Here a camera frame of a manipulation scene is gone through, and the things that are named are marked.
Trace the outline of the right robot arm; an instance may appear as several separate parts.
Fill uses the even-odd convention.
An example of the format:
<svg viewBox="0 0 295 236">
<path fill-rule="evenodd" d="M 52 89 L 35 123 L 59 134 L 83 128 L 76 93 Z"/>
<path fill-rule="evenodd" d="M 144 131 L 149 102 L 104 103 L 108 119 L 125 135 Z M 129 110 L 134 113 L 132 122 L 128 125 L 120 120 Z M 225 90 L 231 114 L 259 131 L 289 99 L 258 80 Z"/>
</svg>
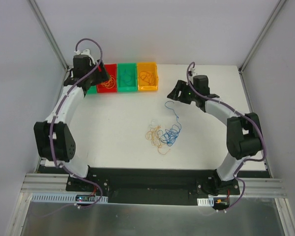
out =
<svg viewBox="0 0 295 236">
<path fill-rule="evenodd" d="M 192 83 L 178 80 L 167 98 L 188 105 L 195 102 L 199 109 L 214 116 L 226 126 L 228 153 L 212 176 L 202 184 L 202 191 L 209 195 L 223 194 L 235 184 L 244 162 L 263 150 L 258 115 L 240 115 L 224 103 L 217 94 L 210 92 L 206 75 L 194 76 Z"/>
</svg>

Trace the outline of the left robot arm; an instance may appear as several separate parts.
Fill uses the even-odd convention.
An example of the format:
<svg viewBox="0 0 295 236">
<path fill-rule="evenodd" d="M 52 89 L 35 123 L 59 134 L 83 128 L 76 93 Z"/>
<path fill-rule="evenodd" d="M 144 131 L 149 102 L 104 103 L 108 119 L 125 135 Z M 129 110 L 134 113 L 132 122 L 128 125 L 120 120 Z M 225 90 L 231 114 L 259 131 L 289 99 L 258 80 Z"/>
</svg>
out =
<svg viewBox="0 0 295 236">
<path fill-rule="evenodd" d="M 59 101 L 51 114 L 33 127 L 39 156 L 52 162 L 56 168 L 65 169 L 71 176 L 79 176 L 77 185 L 83 191 L 93 188 L 94 179 L 88 175 L 88 165 L 77 157 L 76 142 L 69 126 L 88 90 L 108 80 L 102 60 L 94 61 L 89 55 L 75 55 Z"/>
</svg>

